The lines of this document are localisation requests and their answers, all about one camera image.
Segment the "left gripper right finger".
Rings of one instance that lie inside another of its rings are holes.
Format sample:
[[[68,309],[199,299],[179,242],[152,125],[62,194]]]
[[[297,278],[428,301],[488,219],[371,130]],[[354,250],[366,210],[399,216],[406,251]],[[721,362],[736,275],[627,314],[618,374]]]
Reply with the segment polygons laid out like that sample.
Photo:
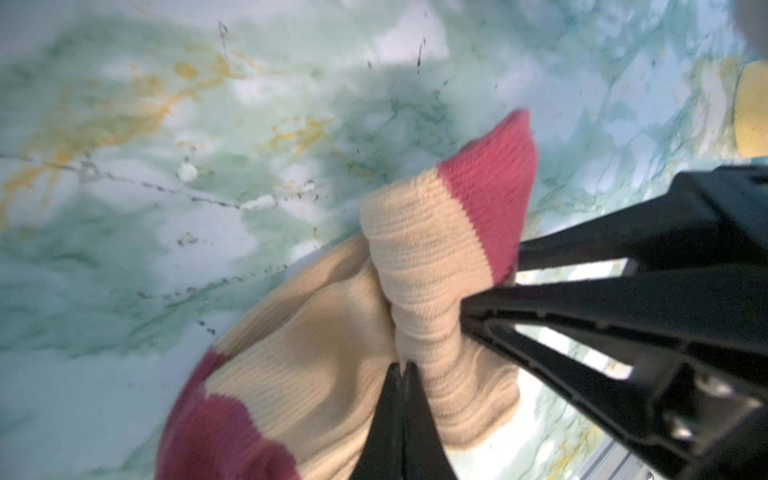
[[[404,375],[404,478],[456,480],[443,449],[418,366]]]

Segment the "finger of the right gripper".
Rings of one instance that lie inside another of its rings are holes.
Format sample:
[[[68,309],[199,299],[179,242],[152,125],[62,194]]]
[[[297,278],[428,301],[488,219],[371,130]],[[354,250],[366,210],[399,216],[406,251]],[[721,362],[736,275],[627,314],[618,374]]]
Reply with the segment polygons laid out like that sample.
[[[492,289],[460,322],[661,475],[766,477],[765,268]]]
[[[627,258],[651,270],[767,263],[767,168],[677,174],[666,194],[520,245],[521,271]]]

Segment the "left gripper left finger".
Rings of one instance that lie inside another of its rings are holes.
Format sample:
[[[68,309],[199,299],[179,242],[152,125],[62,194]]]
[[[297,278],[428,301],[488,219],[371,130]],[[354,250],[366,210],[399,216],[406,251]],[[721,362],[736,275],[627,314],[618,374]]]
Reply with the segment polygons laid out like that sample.
[[[386,372],[374,417],[350,480],[403,478],[403,377],[400,365]]]

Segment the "beige purple striped sock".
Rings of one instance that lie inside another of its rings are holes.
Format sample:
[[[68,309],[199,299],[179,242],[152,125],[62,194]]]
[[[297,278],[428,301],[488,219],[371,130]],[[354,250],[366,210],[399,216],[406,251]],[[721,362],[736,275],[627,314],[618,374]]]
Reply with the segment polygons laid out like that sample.
[[[513,278],[537,167],[529,114],[366,195],[361,232],[272,291],[202,357],[160,441],[159,479],[342,479],[385,374],[417,364],[443,444],[514,415],[517,367],[463,335],[462,301]]]

